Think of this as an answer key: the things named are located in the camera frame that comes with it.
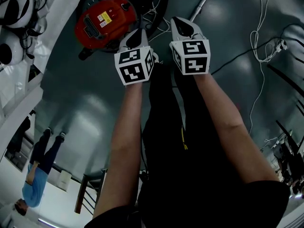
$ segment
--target white wall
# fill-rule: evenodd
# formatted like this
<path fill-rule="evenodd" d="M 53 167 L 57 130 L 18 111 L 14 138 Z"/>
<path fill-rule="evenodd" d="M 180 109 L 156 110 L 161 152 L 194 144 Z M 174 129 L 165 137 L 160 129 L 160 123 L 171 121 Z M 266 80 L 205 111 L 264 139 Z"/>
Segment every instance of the white wall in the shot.
<path fill-rule="evenodd" d="M 27 168 L 21 173 L 3 157 L 0 162 L 0 200 L 8 204 L 22 198 L 26 175 Z M 55 182 L 55 176 L 58 176 L 58 172 L 56 174 L 52 170 L 52 183 Z M 73 180 L 70 181 L 67 192 L 47 183 L 40 205 L 30 209 L 26 217 L 36 223 L 40 218 L 61 228 L 83 228 L 92 219 L 92 215 L 84 207 L 81 214 L 74 212 L 79 189 L 80 183 Z M 94 190 L 87 188 L 87 191 L 96 199 Z"/>
<path fill-rule="evenodd" d="M 292 222 L 294 222 L 296 219 L 301 217 L 304 214 L 304 203 L 297 207 L 293 212 L 286 215 L 280 222 L 280 224 L 277 226 L 277 228 L 285 228 Z"/>

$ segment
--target yellow label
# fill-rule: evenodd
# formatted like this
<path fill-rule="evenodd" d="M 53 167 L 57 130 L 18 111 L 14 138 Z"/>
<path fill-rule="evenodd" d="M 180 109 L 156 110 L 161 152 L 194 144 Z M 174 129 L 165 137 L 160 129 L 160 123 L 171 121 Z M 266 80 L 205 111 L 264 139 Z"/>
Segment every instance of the yellow label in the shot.
<path fill-rule="evenodd" d="M 181 128 L 181 138 L 182 138 L 182 143 L 184 144 L 184 148 L 185 148 L 185 150 L 187 150 L 188 147 L 187 147 L 187 145 L 185 144 L 183 128 Z"/>
<path fill-rule="evenodd" d="M 103 12 L 103 13 L 101 14 L 101 17 L 103 17 L 103 19 L 106 21 L 107 24 L 109 24 L 109 23 L 112 22 L 110 16 L 107 14 L 107 12 Z"/>

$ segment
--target black pants leg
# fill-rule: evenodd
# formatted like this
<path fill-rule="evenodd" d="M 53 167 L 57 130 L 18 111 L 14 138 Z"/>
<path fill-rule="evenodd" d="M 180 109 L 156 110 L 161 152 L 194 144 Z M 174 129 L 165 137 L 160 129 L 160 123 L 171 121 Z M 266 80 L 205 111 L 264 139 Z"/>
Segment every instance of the black pants leg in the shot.
<path fill-rule="evenodd" d="M 46 129 L 43 132 L 40 140 L 34 145 L 34 149 L 29 161 L 31 164 L 34 164 L 34 161 L 37 161 L 39 163 L 42 162 L 50 136 L 51 136 L 51 131 L 49 129 Z"/>
<path fill-rule="evenodd" d="M 194 77 L 183 76 L 178 69 L 175 70 L 174 76 L 184 101 L 185 141 L 192 160 L 189 162 L 192 169 L 191 174 L 199 176 L 203 173 L 204 179 L 213 183 L 214 191 L 220 190 L 224 182 L 230 182 L 232 189 L 239 188 L 241 180 L 226 157 Z"/>
<path fill-rule="evenodd" d="M 52 148 L 50 148 L 49 151 L 46 152 L 46 154 L 44 155 L 44 158 L 40 163 L 39 168 L 43 170 L 46 174 L 49 174 L 52 170 L 56 155 L 63 141 L 63 137 L 57 136 Z"/>
<path fill-rule="evenodd" d="M 155 64 L 149 93 L 151 111 L 142 133 L 149 179 L 159 180 L 168 169 L 175 168 L 184 150 L 182 118 L 172 90 L 170 68 Z"/>

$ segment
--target gray floor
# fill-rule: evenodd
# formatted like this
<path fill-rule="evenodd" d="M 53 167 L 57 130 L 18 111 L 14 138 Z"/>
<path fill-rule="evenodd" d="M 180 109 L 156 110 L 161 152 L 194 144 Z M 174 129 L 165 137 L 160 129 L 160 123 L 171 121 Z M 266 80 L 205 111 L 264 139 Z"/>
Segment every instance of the gray floor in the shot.
<path fill-rule="evenodd" d="M 169 0 L 166 19 L 172 16 L 188 18 L 200 0 Z M 282 28 L 303 21 L 304 0 L 270 0 L 267 17 L 260 30 L 259 44 L 279 36 Z M 249 35 L 256 30 L 260 16 L 259 0 L 208 0 L 196 23 L 210 40 L 211 72 L 239 53 L 250 49 Z M 36 140 L 43 129 L 51 126 L 55 133 L 68 131 L 59 150 L 56 164 L 81 179 L 83 173 L 104 168 L 108 162 L 111 134 L 124 95 L 124 87 L 114 67 L 113 54 L 94 53 L 80 61 L 82 47 L 74 35 L 73 14 L 53 50 L 42 87 L 44 96 L 37 106 Z M 285 36 L 303 39 L 304 32 L 289 28 Z M 171 63 L 167 33 L 151 43 L 160 59 Z M 291 42 L 291 51 L 301 57 L 301 49 Z M 259 50 L 264 57 L 264 48 Z M 282 52 L 271 64 L 279 68 L 304 89 L 304 65 Z M 259 147 L 265 138 L 280 134 L 275 123 L 279 120 L 287 129 L 294 130 L 298 142 L 304 133 L 304 117 L 296 109 L 296 91 L 263 64 L 266 82 L 261 98 L 256 103 L 252 119 L 252 137 Z M 249 113 L 262 85 L 259 63 L 248 53 L 215 74 L 215 79 L 240 110 L 247 128 Z M 142 125 L 149 114 L 149 85 L 144 85 Z M 180 106 L 183 103 L 178 97 Z M 269 148 L 264 151 L 270 154 Z"/>

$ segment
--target black pants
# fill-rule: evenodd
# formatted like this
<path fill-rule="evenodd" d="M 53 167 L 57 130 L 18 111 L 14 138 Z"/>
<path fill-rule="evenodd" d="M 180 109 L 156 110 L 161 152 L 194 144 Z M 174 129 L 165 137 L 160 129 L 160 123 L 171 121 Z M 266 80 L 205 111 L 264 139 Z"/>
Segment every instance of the black pants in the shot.
<path fill-rule="evenodd" d="M 155 226 L 160 216 L 167 219 L 168 212 L 189 221 L 201 216 L 198 206 L 219 210 L 215 195 L 224 201 L 226 195 L 237 195 L 243 185 L 222 149 L 194 77 L 183 76 L 178 69 L 174 76 L 184 102 L 185 130 L 169 67 L 155 64 L 151 111 L 142 133 L 149 180 L 138 202 L 144 223 L 155 220 Z"/>
<path fill-rule="evenodd" d="M 57 152 L 60 148 L 61 143 L 64 141 L 61 136 L 57 136 L 52 148 L 50 148 L 49 151 L 45 153 L 50 136 L 51 131 L 49 129 L 46 129 L 39 142 L 34 145 L 34 150 L 29 161 L 31 164 L 34 164 L 34 161 L 38 161 L 40 163 L 38 167 L 46 174 L 49 174 L 51 172 Z"/>

